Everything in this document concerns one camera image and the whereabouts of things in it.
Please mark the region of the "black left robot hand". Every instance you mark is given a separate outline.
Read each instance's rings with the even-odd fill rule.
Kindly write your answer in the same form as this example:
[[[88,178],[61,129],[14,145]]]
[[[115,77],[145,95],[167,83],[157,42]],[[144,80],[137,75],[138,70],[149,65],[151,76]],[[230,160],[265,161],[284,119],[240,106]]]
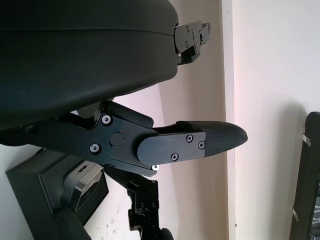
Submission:
[[[209,40],[167,0],[3,0],[0,142],[96,163],[117,178],[234,149],[248,139],[221,121],[152,118],[111,101],[172,79]]]

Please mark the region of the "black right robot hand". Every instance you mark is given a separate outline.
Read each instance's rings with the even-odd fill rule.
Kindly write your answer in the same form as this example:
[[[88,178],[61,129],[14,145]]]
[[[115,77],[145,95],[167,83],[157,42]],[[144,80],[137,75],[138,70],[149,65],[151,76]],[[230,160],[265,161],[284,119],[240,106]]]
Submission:
[[[159,227],[159,189],[156,180],[109,165],[104,166],[104,172],[127,190],[131,199],[131,208],[128,210],[131,231],[139,231],[141,240],[172,240],[174,238],[169,229]],[[91,239],[70,208],[62,208],[53,216],[61,240]]]

